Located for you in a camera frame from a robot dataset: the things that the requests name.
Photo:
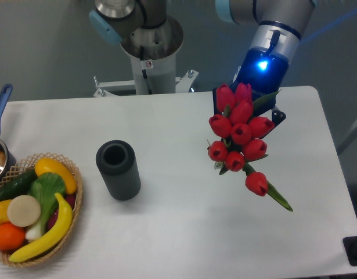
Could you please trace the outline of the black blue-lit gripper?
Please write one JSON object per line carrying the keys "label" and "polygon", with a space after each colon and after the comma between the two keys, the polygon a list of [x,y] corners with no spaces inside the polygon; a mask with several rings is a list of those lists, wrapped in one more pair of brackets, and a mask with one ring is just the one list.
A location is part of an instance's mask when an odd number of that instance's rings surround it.
{"label": "black blue-lit gripper", "polygon": [[[256,101],[279,89],[288,68],[289,63],[283,58],[274,54],[266,56],[260,50],[251,49],[247,52],[235,81],[229,87],[232,91],[235,91],[240,83],[250,84],[252,99]],[[214,114],[221,114],[222,112],[217,108],[217,88],[212,90],[212,102]],[[286,120],[286,114],[277,106],[274,106],[271,111],[271,121],[274,124],[274,128],[276,128]]]}

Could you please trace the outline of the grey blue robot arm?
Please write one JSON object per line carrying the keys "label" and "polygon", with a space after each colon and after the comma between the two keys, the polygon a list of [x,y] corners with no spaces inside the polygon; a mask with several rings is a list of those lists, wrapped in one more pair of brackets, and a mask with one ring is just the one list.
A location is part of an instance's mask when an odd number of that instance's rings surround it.
{"label": "grey blue robot arm", "polygon": [[[276,107],[273,93],[289,68],[314,1],[216,1],[215,8],[225,22],[257,22],[253,41],[230,88],[250,84],[253,99],[266,98],[256,114],[271,111],[272,122],[280,124],[286,115]],[[100,37],[120,45],[130,57],[138,95],[189,91],[197,73],[189,71],[182,78],[176,77],[183,30],[167,14],[166,1],[96,1],[89,20]]]}

